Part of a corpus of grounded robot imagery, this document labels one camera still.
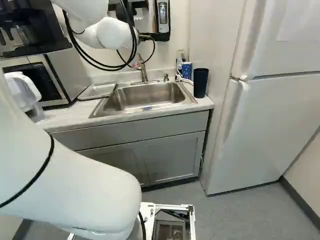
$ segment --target gray cabinet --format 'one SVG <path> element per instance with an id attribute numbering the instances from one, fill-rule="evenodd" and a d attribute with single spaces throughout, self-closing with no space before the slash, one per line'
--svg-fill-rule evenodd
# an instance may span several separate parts
<path id="1" fill-rule="evenodd" d="M 142 160 L 150 184 L 197 177 L 205 131 L 143 141 Z"/>
<path id="2" fill-rule="evenodd" d="M 141 161 L 141 152 L 141 144 L 139 142 L 77 151 L 77 153 L 90 159 L 131 173 L 143 187 L 149 184 L 149 178 L 146 167 Z"/>
<path id="3" fill-rule="evenodd" d="M 63 145 L 142 186 L 197 177 L 209 111 L 52 132 Z"/>
<path id="4" fill-rule="evenodd" d="M 205 131 L 78 151 L 134 175 L 141 186 L 198 176 Z"/>

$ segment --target black cup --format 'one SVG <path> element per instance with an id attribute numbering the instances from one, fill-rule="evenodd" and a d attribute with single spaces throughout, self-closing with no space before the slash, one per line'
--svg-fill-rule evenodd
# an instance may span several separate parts
<path id="1" fill-rule="evenodd" d="M 206 95 L 209 69 L 196 68 L 193 70 L 193 95 L 197 99 L 202 99 Z"/>

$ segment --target blue cup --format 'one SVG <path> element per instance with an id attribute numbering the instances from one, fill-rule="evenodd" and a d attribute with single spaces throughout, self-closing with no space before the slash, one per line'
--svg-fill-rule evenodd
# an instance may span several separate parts
<path id="1" fill-rule="evenodd" d="M 182 68 L 182 77 L 184 79 L 191 80 L 191 73 L 192 73 L 192 63 L 189 61 L 185 61 L 181 63 Z"/>

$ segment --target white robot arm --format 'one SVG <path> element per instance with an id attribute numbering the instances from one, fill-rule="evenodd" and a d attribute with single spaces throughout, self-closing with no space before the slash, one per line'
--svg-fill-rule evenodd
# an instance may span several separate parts
<path id="1" fill-rule="evenodd" d="M 119 49 L 132 39 L 129 25 L 106 16 L 107 0 L 52 0 L 68 13 L 74 36 L 95 49 Z"/>
<path id="2" fill-rule="evenodd" d="M 55 0 L 92 47 L 117 49 L 128 25 L 105 17 L 107 0 Z M 0 69 L 0 215 L 54 224 L 92 240 L 125 240 L 137 224 L 141 188 L 118 168 L 66 148 L 16 105 Z"/>

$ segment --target paper on refrigerator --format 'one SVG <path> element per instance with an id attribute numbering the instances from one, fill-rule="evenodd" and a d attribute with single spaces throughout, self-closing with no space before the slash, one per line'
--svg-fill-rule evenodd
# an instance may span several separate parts
<path id="1" fill-rule="evenodd" d="M 287 0 L 278 41 L 320 41 L 320 0 Z"/>

